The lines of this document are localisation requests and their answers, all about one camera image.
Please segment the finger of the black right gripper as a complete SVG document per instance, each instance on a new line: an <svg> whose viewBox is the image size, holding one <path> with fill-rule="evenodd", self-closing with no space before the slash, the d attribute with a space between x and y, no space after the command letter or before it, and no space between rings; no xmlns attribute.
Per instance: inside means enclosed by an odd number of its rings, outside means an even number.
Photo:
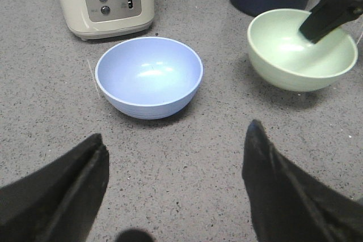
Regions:
<svg viewBox="0 0 363 242"><path fill-rule="evenodd" d="M362 15L362 0L320 0L302 23L299 31L312 43L317 43L337 27Z"/></svg>

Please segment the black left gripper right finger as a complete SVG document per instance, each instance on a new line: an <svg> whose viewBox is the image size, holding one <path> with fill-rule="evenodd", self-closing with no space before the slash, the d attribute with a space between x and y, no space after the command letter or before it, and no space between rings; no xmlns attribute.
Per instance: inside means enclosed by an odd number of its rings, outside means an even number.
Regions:
<svg viewBox="0 0 363 242"><path fill-rule="evenodd" d="M258 241L362 241L362 204L284 157L252 120L242 177Z"/></svg>

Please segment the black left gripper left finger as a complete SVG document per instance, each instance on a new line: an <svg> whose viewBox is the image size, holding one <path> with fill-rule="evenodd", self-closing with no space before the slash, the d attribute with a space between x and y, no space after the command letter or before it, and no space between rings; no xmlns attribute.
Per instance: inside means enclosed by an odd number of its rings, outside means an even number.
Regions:
<svg viewBox="0 0 363 242"><path fill-rule="evenodd" d="M109 181L98 133L1 188L1 241L86 241Z"/></svg>

